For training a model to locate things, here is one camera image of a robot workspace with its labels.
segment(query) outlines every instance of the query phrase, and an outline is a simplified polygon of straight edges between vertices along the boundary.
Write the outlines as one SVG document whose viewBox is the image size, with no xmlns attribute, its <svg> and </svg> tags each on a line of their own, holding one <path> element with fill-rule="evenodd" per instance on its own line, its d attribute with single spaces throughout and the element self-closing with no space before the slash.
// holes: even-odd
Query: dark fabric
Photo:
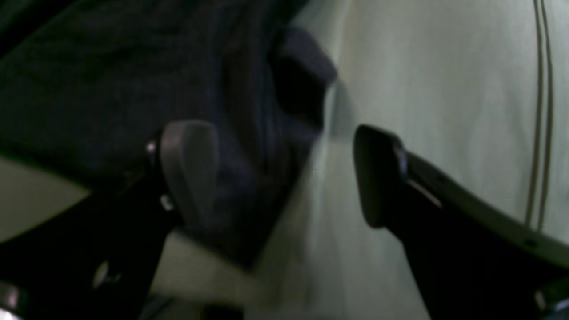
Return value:
<svg viewBox="0 0 569 320">
<path fill-rule="evenodd" d="M 215 208 L 187 231 L 251 266 L 336 75 L 286 27 L 305 2 L 76 1 L 0 60 L 0 149 L 97 187 L 140 161 L 166 123 L 212 122 Z"/>
</svg>

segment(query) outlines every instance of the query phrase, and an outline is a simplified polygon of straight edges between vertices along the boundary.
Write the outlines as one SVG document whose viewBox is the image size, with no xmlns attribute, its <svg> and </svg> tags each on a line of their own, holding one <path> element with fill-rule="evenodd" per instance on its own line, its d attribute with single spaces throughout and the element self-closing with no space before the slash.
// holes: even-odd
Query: metal bolt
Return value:
<svg viewBox="0 0 569 320">
<path fill-rule="evenodd" d="M 106 282 L 107 276 L 109 274 L 109 262 L 103 261 L 93 276 L 93 289 L 99 288 L 103 283 Z"/>
</svg>

